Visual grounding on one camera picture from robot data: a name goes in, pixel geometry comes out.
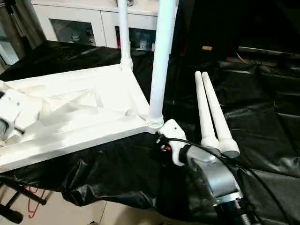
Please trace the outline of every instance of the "black plastic sheet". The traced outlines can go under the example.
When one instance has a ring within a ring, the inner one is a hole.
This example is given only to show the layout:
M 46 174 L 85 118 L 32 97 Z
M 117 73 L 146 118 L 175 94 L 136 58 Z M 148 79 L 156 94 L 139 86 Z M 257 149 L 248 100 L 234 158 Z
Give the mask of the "black plastic sheet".
M 153 53 L 133 51 L 134 74 L 150 98 Z M 0 76 L 15 80 L 119 63 L 120 51 L 47 42 Z M 189 66 L 170 57 L 165 120 L 174 118 L 191 141 L 200 142 L 196 70 L 209 72 L 239 160 L 269 185 L 294 224 L 300 224 L 300 72 L 296 69 L 206 62 Z M 0 174 L 1 179 L 59 191 L 78 206 L 99 200 L 123 203 L 185 221 L 217 222 L 206 188 L 195 187 L 188 168 L 157 154 L 156 137 L 124 138 Z M 241 171 L 245 194 L 266 224 L 285 224 L 278 207 L 250 174 Z

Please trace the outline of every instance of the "red wire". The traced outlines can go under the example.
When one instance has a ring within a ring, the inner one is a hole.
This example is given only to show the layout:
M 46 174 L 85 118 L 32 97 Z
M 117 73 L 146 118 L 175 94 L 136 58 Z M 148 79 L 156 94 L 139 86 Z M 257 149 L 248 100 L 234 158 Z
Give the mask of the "red wire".
M 38 188 L 37 188 L 35 191 L 32 191 L 31 188 L 32 188 L 32 187 L 28 187 L 28 190 L 29 190 L 30 192 L 32 192 L 32 193 L 34 193 L 34 194 L 35 194 L 36 192 L 38 192 Z M 43 198 L 45 191 L 46 191 L 46 190 L 43 191 L 43 193 L 42 193 L 42 195 L 41 195 L 41 198 Z M 38 206 L 39 206 L 40 203 L 38 203 L 37 206 L 35 207 L 35 209 L 34 209 L 33 211 L 31 211 L 31 210 L 30 210 L 30 200 L 31 200 L 31 199 L 28 199 L 27 210 L 28 210 L 28 213 L 32 213 L 31 215 L 28 215 L 28 217 L 31 219 L 31 218 L 33 218 L 33 217 L 35 216 L 35 214 L 36 214 L 36 212 L 37 212 L 37 210 L 38 210 Z

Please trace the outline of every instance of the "white cabinet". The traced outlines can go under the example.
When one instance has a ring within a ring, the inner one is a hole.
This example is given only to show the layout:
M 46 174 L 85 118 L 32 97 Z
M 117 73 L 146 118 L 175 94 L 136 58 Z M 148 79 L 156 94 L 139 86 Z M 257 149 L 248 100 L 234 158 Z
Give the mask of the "white cabinet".
M 33 7 L 47 40 L 106 46 L 100 11 L 44 5 Z
M 31 3 L 47 40 L 120 47 L 115 0 L 32 0 Z M 158 7 L 159 0 L 135 0 L 128 7 L 132 49 L 154 50 Z

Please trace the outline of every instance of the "wire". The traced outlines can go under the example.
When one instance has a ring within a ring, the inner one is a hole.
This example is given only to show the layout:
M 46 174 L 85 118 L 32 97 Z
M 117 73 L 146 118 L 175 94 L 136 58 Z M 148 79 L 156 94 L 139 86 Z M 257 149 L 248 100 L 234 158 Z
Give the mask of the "wire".
M 242 58 L 238 53 L 236 53 L 236 55 L 238 56 L 238 58 L 239 58 L 243 63 L 248 64 L 245 60 L 243 60 L 243 58 Z
M 214 152 L 212 152 L 209 148 L 206 148 L 200 144 L 196 144 L 196 143 L 193 143 L 193 142 L 190 142 L 190 141 L 187 141 L 187 140 L 183 140 L 183 139 L 179 139 L 179 138 L 167 138 L 168 141 L 176 141 L 176 142 L 183 142 L 183 143 L 186 143 L 186 144 L 190 144 L 190 145 L 193 145 L 193 146 L 196 146 L 210 154 L 212 154 L 214 157 L 216 157 L 217 159 L 219 159 L 231 172 L 232 174 L 234 175 L 234 171 L 233 169 L 231 168 L 231 165 L 225 161 L 222 157 L 226 158 L 226 159 L 229 159 L 231 161 L 233 161 L 237 166 L 239 166 L 240 168 L 242 169 L 245 169 L 247 171 L 249 171 L 259 182 L 260 184 L 263 186 L 263 188 L 268 192 L 268 194 L 270 195 L 270 197 L 273 199 L 273 201 L 276 203 L 276 205 L 278 206 L 279 210 L 281 211 L 282 215 L 284 216 L 285 220 L 287 221 L 287 223 L 289 225 L 292 225 L 290 219 L 288 218 L 287 216 L 287 213 L 286 211 L 284 210 L 284 207 L 281 205 L 280 201 L 276 198 L 276 196 L 274 195 L 274 193 L 271 191 L 271 189 L 268 187 L 268 185 L 251 169 L 249 168 L 247 165 L 244 165 L 240 162 L 238 162 L 237 160 L 235 160 L 234 158 L 229 158 L 228 156 L 224 155 L 223 153 L 220 153 L 220 155 L 222 156 L 219 156 L 217 154 L 215 154 Z

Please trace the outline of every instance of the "white cylindrical rod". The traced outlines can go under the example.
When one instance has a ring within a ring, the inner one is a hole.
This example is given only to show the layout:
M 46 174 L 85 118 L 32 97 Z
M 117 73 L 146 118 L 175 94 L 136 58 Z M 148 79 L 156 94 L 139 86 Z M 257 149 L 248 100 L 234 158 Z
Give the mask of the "white cylindrical rod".
M 129 27 L 127 15 L 127 0 L 118 0 L 119 25 L 121 40 L 121 65 L 133 69 L 133 62 L 130 57 Z
M 220 143 L 220 151 L 228 157 L 235 158 L 240 154 L 237 143 L 233 140 L 226 123 L 218 98 L 211 84 L 207 72 L 202 73 L 206 96 L 210 105 L 210 111 L 214 120 L 217 137 Z
M 219 140 L 216 138 L 214 127 L 212 125 L 210 117 L 210 109 L 206 99 L 203 80 L 199 71 L 195 73 L 195 80 L 202 135 L 201 145 L 205 147 L 213 147 L 216 149 L 220 149 Z
M 151 83 L 148 125 L 159 128 L 164 123 L 162 115 L 165 81 L 168 70 L 170 42 L 173 34 L 176 0 L 160 0 L 157 19 L 155 52 Z

